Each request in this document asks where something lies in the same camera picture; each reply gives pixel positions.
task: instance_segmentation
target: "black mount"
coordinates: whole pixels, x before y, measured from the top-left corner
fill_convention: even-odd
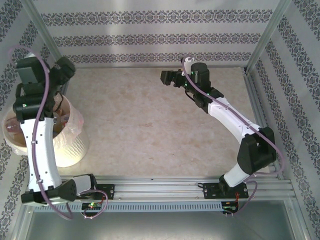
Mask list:
[[[187,80],[182,76],[183,71],[161,71],[160,79],[164,85],[169,86],[173,82],[175,88],[183,87],[186,93],[193,94],[192,100],[205,113],[208,113],[208,104],[212,102],[211,99],[199,93]],[[223,98],[224,95],[214,87],[211,87],[210,72],[207,65],[203,62],[197,62],[191,65],[190,78],[195,85],[212,96],[213,98]]]
[[[275,134],[270,127],[260,128],[259,132],[275,143]],[[265,168],[277,159],[276,150],[258,134],[247,134],[241,141],[237,162],[248,175]]]
[[[113,200],[115,196],[115,185],[114,184],[97,184],[96,189],[104,191],[108,200]],[[81,196],[77,196],[77,200],[101,200],[103,198],[103,194],[100,192],[83,194]]]
[[[204,199],[235,199],[237,193],[239,199],[247,199],[249,197],[245,183],[240,183],[223,191],[221,190],[220,182],[198,183],[198,187],[203,189]]]
[[[49,187],[45,191],[48,198],[54,202],[73,202],[77,198],[77,187],[73,179],[63,182],[56,188]],[[46,201],[40,191],[27,191],[21,195],[21,202],[33,206],[45,206]]]
[[[49,70],[49,93],[40,115],[40,121],[43,121],[44,118],[53,118],[54,96],[76,72],[75,66],[64,56],[56,63],[60,69],[53,67]],[[16,119],[23,124],[25,120],[36,118],[45,92],[45,71],[35,56],[19,60],[16,68],[22,83],[16,87],[13,111],[16,114]]]

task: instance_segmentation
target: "enclosure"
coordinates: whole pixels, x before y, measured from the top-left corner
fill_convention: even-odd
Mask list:
[[[32,48],[50,67],[67,56],[76,74],[62,93],[83,115],[90,145],[59,173],[65,180],[92,173],[115,186],[97,223],[80,219],[81,202],[71,204],[72,222],[49,207],[24,206],[28,157],[0,136],[0,239],[320,239],[319,0],[0,5],[1,118],[20,82],[7,57],[11,46]],[[27,54],[17,49],[13,60]],[[283,174],[256,177],[255,198],[234,218],[220,213],[221,199],[204,199],[197,183],[216,183],[237,163],[238,141],[182,87],[160,80],[161,71],[180,69],[186,54],[207,64],[211,85],[233,107],[273,129],[285,156]],[[279,168],[276,161],[262,171]],[[250,195],[255,185],[247,188]],[[81,230],[86,226],[94,235]]]

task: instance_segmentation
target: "decorative border pattern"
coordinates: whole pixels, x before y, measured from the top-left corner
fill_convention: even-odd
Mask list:
[[[163,44],[256,44],[259,33],[134,34],[54,37],[58,47],[163,45]]]
[[[23,32],[23,35],[19,41],[19,44],[22,46],[31,48],[37,35],[38,35],[38,30],[34,25],[34,23],[30,21],[25,31]],[[28,54],[27,50],[18,48],[14,50],[14,54],[12,55],[12,61],[16,62],[19,59],[23,59],[27,54]]]
[[[299,190],[301,191],[300,194],[303,197],[303,202],[306,206],[306,211],[309,213],[308,216],[312,222],[312,227],[315,229],[316,236],[320,238],[320,213],[319,207],[316,203],[316,199],[312,196],[313,192],[310,190],[310,184],[307,180],[305,170],[301,167],[301,161],[297,154],[295,144],[293,143],[290,132],[288,131],[287,123],[283,117],[282,111],[279,106],[279,102],[270,83],[268,74],[266,72],[265,66],[262,63],[261,58],[258,60],[255,66],[259,74],[260,80],[262,82],[271,111],[273,113],[274,120],[277,124],[277,128],[282,139],[282,143],[284,145],[284,150],[286,151],[286,155],[289,158],[289,162],[293,170],[295,180],[298,183]]]
[[[7,0],[0,10],[0,43],[5,38],[11,25],[16,20],[22,9],[22,4],[19,0]]]
[[[0,181],[2,180],[2,175],[6,171],[6,166],[8,165],[8,160],[11,157],[12,148],[7,144],[6,140],[3,139],[0,148]]]
[[[38,30],[30,21],[28,26],[26,27],[21,40],[19,41],[19,44],[25,45],[26,47],[32,47],[36,37],[38,35]],[[26,56],[27,52],[22,49],[17,49],[14,51],[14,54],[12,55],[12,60],[16,61],[17,59],[24,58]],[[6,68],[3,71],[3,74],[0,77],[0,111],[2,110],[2,107],[6,103],[6,99],[8,98],[8,95],[11,93],[11,90],[13,88],[13,83],[16,81],[16,78],[18,77],[17,71],[14,66],[10,64],[6,65]]]
[[[315,0],[293,0],[295,6],[310,26],[316,39],[320,41],[320,7]]]
[[[42,13],[48,26],[175,23],[267,23],[267,10],[160,10]]]
[[[6,233],[9,230],[11,224],[11,217],[14,215],[14,210],[19,202],[19,197],[24,185],[25,178],[28,173],[28,157],[22,156],[19,162],[19,166],[16,169],[16,173],[13,177],[12,186],[9,190],[9,195],[6,197],[7,201],[4,204],[4,211],[1,213],[0,219],[0,239],[6,239]]]
[[[295,65],[298,67],[300,74],[304,77],[306,86],[309,88],[309,92],[312,98],[315,100],[315,104],[320,111],[320,76],[313,67],[313,63],[310,61],[307,52],[302,47],[297,34],[293,30],[287,18],[284,16],[277,26],[283,40],[289,49],[291,56],[295,61]]]
[[[40,51],[40,55],[43,58],[43,60],[47,61],[50,56],[50,50],[46,44],[43,45]]]
[[[251,52],[165,52],[165,53],[122,53],[122,54],[82,54],[67,56],[75,64],[97,63],[147,63],[176,62],[191,54],[198,61],[248,61]]]
[[[284,95],[288,100],[288,104],[291,107],[290,109],[294,116],[297,127],[300,129],[302,139],[305,146],[307,147],[307,151],[311,155],[313,166],[315,169],[317,169],[317,174],[320,175],[320,144],[317,142],[315,132],[309,124],[309,119],[304,112],[304,108],[300,103],[298,95],[296,94],[294,85],[291,83],[285,66],[278,54],[274,43],[271,40],[265,46],[265,50],[270,58],[274,71],[279,78],[280,84],[284,91]]]

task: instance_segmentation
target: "floor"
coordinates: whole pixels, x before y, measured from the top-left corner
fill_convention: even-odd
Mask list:
[[[60,174],[220,176],[236,164],[239,143],[233,135],[184,89],[163,85],[162,70],[77,69],[66,96],[83,114],[90,147],[79,163],[59,168]],[[211,85],[254,121],[241,69],[209,70]]]

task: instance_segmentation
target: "plastic bag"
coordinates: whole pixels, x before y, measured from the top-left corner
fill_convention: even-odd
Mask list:
[[[65,114],[70,114],[70,116],[65,127],[53,139],[53,147],[55,150],[72,145],[76,137],[81,133],[84,125],[83,116],[72,106],[66,97],[63,97],[61,108]]]
[[[84,125],[83,116],[77,109],[74,108],[74,106],[72,106],[65,96],[63,96],[61,108],[65,115],[69,114],[69,119],[62,131],[53,139],[54,150],[63,149],[72,145],[76,137],[82,132]],[[6,143],[12,148],[15,154],[28,155],[26,145],[22,142],[15,141],[15,139],[6,129],[6,121],[15,116],[16,114],[13,111],[13,106],[11,105],[1,122],[3,136]]]

